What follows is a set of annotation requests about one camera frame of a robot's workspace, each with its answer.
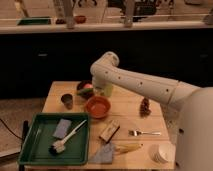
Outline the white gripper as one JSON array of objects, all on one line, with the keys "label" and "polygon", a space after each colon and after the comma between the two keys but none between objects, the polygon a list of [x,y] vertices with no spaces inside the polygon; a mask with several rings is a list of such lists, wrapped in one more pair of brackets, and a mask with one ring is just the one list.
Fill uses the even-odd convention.
[{"label": "white gripper", "polygon": [[96,94],[110,97],[112,95],[113,85],[102,79],[93,77],[92,85]]}]

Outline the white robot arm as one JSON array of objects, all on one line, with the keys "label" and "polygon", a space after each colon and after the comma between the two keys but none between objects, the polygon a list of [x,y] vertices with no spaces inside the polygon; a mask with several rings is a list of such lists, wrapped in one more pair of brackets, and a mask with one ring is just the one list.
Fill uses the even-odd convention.
[{"label": "white robot arm", "polygon": [[104,53],[90,67],[95,89],[112,83],[180,114],[175,171],[213,171],[213,87],[120,69],[114,52]]}]

